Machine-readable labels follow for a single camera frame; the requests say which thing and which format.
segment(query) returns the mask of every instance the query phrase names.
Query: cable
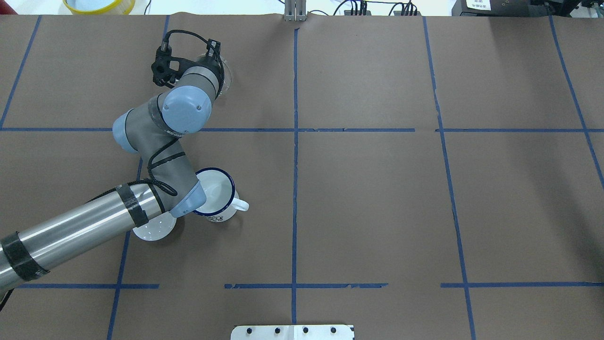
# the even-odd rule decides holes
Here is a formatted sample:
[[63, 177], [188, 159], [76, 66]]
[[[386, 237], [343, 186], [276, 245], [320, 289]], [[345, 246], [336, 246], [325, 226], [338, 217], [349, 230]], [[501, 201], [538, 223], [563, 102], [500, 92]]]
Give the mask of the cable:
[[147, 9], [149, 9], [149, 5], [151, 4], [152, 0], [149, 0], [149, 3], [147, 3], [147, 7], [145, 7], [145, 11], [143, 12], [143, 15], [147, 15]]
[[401, 13], [401, 15], [404, 15], [404, 16], [415, 16], [415, 15], [417, 15], [417, 6], [415, 6], [411, 1], [408, 2], [407, 6], [405, 7], [405, 13]]
[[400, 10], [401, 11], [405, 11], [405, 4], [403, 4], [402, 2], [397, 2], [390, 9], [390, 12], [388, 13], [388, 16], [390, 16], [392, 14], [392, 12], [394, 11], [394, 8], [396, 7], [396, 5], [400, 5], [402, 7]]
[[385, 1], [365, 1], [370, 2], [372, 4], [398, 4], [399, 2], [385, 2]]
[[[137, 185], [137, 184], [155, 185], [156, 187], [158, 187], [160, 190], [162, 190], [166, 194], [168, 194], [168, 195], [170, 195], [172, 197], [177, 196], [178, 195], [178, 191], [176, 191], [173, 187], [171, 187], [166, 182], [163, 182], [163, 181], [160, 181], [160, 180], [156, 179], [155, 176], [153, 175], [153, 168], [155, 167], [155, 165], [153, 164], [153, 160], [155, 159], [155, 157], [157, 157], [160, 153], [164, 152], [167, 148], [169, 148], [172, 145], [174, 145], [174, 143], [176, 143], [177, 141], [178, 141], [178, 138], [172, 139], [166, 145], [164, 145], [161, 148], [159, 148], [159, 150], [157, 150], [151, 157], [149, 157], [149, 162], [147, 162], [147, 172], [149, 173], [149, 178], [145, 178], [144, 180], [137, 180], [137, 181], [128, 182], [127, 185], [129, 185], [129, 186]], [[110, 193], [112, 193], [114, 191], [115, 191], [115, 188], [107, 190], [104, 193], [96, 196], [92, 200], [89, 200], [87, 203], [92, 202], [92, 201], [96, 200], [97, 198], [103, 197], [103, 196], [105, 196], [107, 194], [110, 194]]]
[[367, 1], [361, 0], [361, 15], [367, 15]]
[[4, 308], [4, 305], [6, 305], [6, 302], [8, 301], [8, 298], [10, 297], [10, 295], [13, 293], [13, 290], [14, 290], [14, 288], [9, 290], [8, 292], [6, 292], [6, 294], [4, 294], [4, 297], [2, 298], [2, 302], [0, 302], [0, 312]]
[[[342, 7], [342, 5], [344, 5], [346, 2], [349, 2], [349, 1], [352, 2], [355, 5], [355, 13], [357, 13], [359, 11], [359, 9], [357, 7], [356, 0], [346, 0], [346, 1], [340, 2], [340, 5], [338, 5], [336, 7], [336, 10], [333, 11], [333, 15], [336, 15], [336, 13], [338, 12], [339, 8]], [[350, 4], [350, 15], [352, 15], [352, 4]]]
[[[208, 41], [205, 40], [202, 36], [200, 36], [199, 34], [195, 33], [195, 32], [191, 32], [191, 31], [186, 31], [186, 30], [171, 30], [168, 31], [165, 36], [164, 36], [164, 40], [162, 45], [165, 43], [166, 46], [168, 46], [168, 43], [170, 41], [170, 35], [172, 35], [172, 33], [184, 33], [184, 34], [189, 34], [192, 35], [198, 39], [200, 39], [201, 41], [205, 42], [206, 44], [208, 44]], [[220, 92], [222, 91], [222, 87], [224, 85], [224, 80], [225, 80], [225, 67], [222, 63], [222, 58], [220, 56], [219, 53], [216, 53], [216, 58], [218, 60], [218, 65], [220, 66], [220, 85], [218, 86], [218, 91], [216, 92], [216, 98], [218, 98], [218, 96], [220, 95]]]
[[168, 42], [170, 40], [170, 35], [172, 35], [172, 33], [184, 33], [184, 34], [189, 34], [191, 36], [194, 36], [198, 39], [200, 39], [201, 41], [205, 42], [206, 44], [208, 43], [207, 40], [205, 40], [202, 36], [200, 36], [199, 34], [195, 33], [195, 32], [191, 32], [191, 31], [185, 31], [185, 30], [171, 30], [168, 31], [168, 33], [165, 34], [164, 36], [164, 42]]
[[327, 14], [327, 13], [323, 12], [322, 10], [312, 10], [312, 11], [310, 11], [310, 12], [308, 12], [308, 13], [312, 13], [312, 12], [319, 12], [319, 13], [323, 13], [323, 14], [325, 14], [325, 15], [329, 15], [329, 14]]

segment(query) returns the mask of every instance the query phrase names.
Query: metal bracket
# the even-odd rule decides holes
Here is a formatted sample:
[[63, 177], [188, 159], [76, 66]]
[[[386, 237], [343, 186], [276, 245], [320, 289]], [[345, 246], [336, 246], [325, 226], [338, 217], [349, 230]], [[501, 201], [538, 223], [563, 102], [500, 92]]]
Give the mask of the metal bracket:
[[[422, 16], [422, 14], [419, 11], [417, 11], [416, 15], [417, 16]], [[404, 16], [403, 15], [403, 11], [394, 11], [394, 16]]]
[[237, 326], [231, 340], [354, 340], [352, 325]]
[[[352, 15], [352, 11], [351, 10], [344, 10], [344, 15], [350, 16], [350, 15]], [[364, 15], [371, 15], [371, 11], [367, 11], [367, 13], [364, 14]]]
[[306, 0], [284, 0], [285, 21], [306, 21]]

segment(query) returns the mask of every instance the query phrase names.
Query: white enamel mug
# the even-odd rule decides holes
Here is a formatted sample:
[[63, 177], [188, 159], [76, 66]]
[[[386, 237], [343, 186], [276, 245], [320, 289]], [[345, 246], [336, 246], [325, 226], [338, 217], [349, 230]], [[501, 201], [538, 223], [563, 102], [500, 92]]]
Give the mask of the white enamel mug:
[[233, 217], [238, 210], [249, 209], [249, 204], [239, 199], [233, 178], [226, 171], [219, 168], [205, 168], [196, 173], [207, 200], [204, 205], [193, 211], [195, 214], [211, 222], [224, 222]]

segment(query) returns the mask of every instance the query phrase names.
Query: white label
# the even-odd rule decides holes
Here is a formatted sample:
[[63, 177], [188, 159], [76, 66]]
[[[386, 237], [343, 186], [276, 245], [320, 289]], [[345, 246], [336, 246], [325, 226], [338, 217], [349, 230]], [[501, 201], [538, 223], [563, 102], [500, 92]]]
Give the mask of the white label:
[[466, 5], [475, 10], [490, 11], [490, 0], [466, 0]]

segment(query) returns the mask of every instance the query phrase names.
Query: blue grid line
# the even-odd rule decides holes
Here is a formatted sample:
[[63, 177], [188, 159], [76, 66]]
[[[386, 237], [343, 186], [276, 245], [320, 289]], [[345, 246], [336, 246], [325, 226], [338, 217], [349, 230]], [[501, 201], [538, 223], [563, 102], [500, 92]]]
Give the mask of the blue grid line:
[[299, 132], [415, 132], [414, 128], [302, 128], [298, 129]]
[[598, 157], [596, 156], [596, 152], [594, 150], [594, 146], [591, 143], [590, 133], [587, 129], [587, 124], [585, 124], [585, 119], [583, 118], [583, 113], [581, 112], [581, 107], [579, 106], [579, 101], [577, 100], [577, 96], [574, 92], [573, 82], [570, 80], [570, 76], [568, 75], [568, 70], [566, 68], [566, 63], [564, 62], [564, 57], [562, 56], [562, 50], [560, 49], [560, 44], [558, 44], [558, 36], [556, 34], [556, 27], [554, 26], [554, 19], [552, 16], [550, 18], [550, 27], [551, 27], [551, 35], [554, 38], [554, 43], [556, 44], [556, 50], [558, 52], [558, 58], [560, 58], [560, 64], [562, 65], [562, 71], [564, 71], [564, 76], [566, 77], [568, 83], [568, 89], [570, 90], [570, 94], [573, 97], [574, 107], [577, 109], [577, 115], [579, 116], [579, 120], [581, 121], [581, 126], [583, 127], [583, 133], [585, 134], [585, 139], [587, 140], [587, 145], [590, 148], [591, 158], [594, 160], [594, 165], [596, 166], [596, 171], [598, 173], [598, 177], [600, 178], [600, 184], [602, 185], [602, 189], [604, 189], [604, 176], [602, 175], [602, 170], [600, 168], [600, 163], [598, 162]]
[[[444, 128], [444, 132], [535, 132], [577, 133], [584, 129], [516, 129], [516, 128]], [[111, 132], [112, 128], [0, 128], [13, 132]], [[203, 128], [200, 132], [295, 132], [294, 128]], [[587, 129], [590, 133], [602, 133], [604, 129]], [[298, 132], [416, 132], [415, 128], [298, 128]]]
[[[380, 289], [387, 283], [296, 283], [297, 289]], [[291, 283], [236, 283], [225, 284], [225, 289], [291, 289]]]
[[[112, 128], [1, 128], [16, 132], [111, 132]], [[200, 132], [296, 132], [295, 128], [202, 128]], [[301, 128], [298, 132], [415, 132], [414, 128]]]
[[471, 129], [455, 129], [455, 128], [444, 128], [444, 132], [584, 132], [583, 129], [499, 129], [499, 128], [471, 128]]
[[[141, 179], [141, 170], [143, 168], [143, 159], [138, 162], [137, 180]], [[111, 340], [113, 337], [113, 329], [115, 326], [115, 317], [117, 316], [117, 306], [120, 302], [120, 291], [122, 286], [122, 280], [124, 278], [124, 268], [126, 267], [126, 255], [128, 253], [128, 245], [130, 243], [130, 230], [126, 232], [124, 238], [124, 247], [121, 251], [120, 271], [117, 275], [117, 284], [115, 286], [114, 303], [111, 308], [111, 317], [109, 318], [109, 328], [107, 330], [107, 340]]]
[[294, 29], [294, 194], [292, 220], [292, 325], [297, 323], [298, 281], [298, 29]]
[[[457, 234], [457, 251], [459, 253], [459, 263], [461, 267], [461, 278], [464, 284], [467, 284], [467, 273], [466, 273], [466, 261], [463, 255], [463, 245], [461, 243], [461, 232], [459, 230], [459, 220], [457, 218], [457, 207], [455, 205], [455, 194], [453, 192], [453, 181], [451, 180], [451, 169], [449, 167], [449, 156], [447, 154], [447, 147], [445, 142], [445, 132], [443, 126], [443, 118], [440, 112], [439, 99], [436, 96], [436, 77], [434, 74], [434, 64], [432, 62], [432, 51], [430, 50], [430, 39], [428, 36], [428, 23], [426, 22], [426, 17], [422, 17], [423, 20], [423, 31], [426, 37], [426, 50], [428, 52], [428, 63], [430, 66], [430, 76], [432, 79], [432, 90], [434, 92], [434, 104], [436, 106], [436, 111], [438, 113], [439, 120], [439, 130], [440, 130], [440, 143], [443, 148], [443, 157], [445, 159], [445, 171], [447, 174], [447, 184], [449, 186], [449, 196], [451, 198], [451, 210], [453, 213], [453, 222], [455, 224], [455, 233]], [[464, 293], [466, 295], [466, 309], [467, 309], [467, 318], [470, 325], [470, 335], [472, 340], [476, 340], [476, 331], [474, 328], [474, 315], [472, 313], [472, 303], [470, 301], [470, 289], [468, 286], [464, 286]]]
[[17, 84], [19, 83], [19, 79], [21, 78], [21, 73], [23, 72], [23, 67], [25, 66], [25, 61], [27, 60], [27, 56], [30, 54], [31, 45], [36, 38], [36, 33], [38, 27], [40, 27], [40, 21], [42, 20], [42, 16], [39, 15], [36, 21], [36, 25], [34, 26], [34, 30], [31, 32], [30, 42], [27, 44], [27, 48], [25, 49], [25, 54], [23, 55], [23, 59], [21, 59], [21, 65], [19, 66], [19, 71], [17, 71], [17, 76], [14, 78], [13, 87], [10, 89], [10, 94], [8, 95], [8, 100], [6, 101], [6, 106], [4, 107], [4, 112], [2, 112], [2, 118], [0, 118], [0, 129], [4, 125], [4, 121], [6, 120], [6, 116], [8, 114], [8, 109], [10, 108], [10, 103], [13, 101], [14, 92], [17, 89]]
[[[103, 283], [25, 283], [18, 289], [116, 289], [117, 284]], [[120, 284], [120, 289], [159, 289], [159, 284]]]
[[1, 128], [1, 131], [35, 131], [35, 132], [110, 132], [111, 128]]
[[441, 288], [508, 288], [508, 287], [604, 287], [604, 282], [561, 281], [561, 282], [470, 282], [441, 283]]

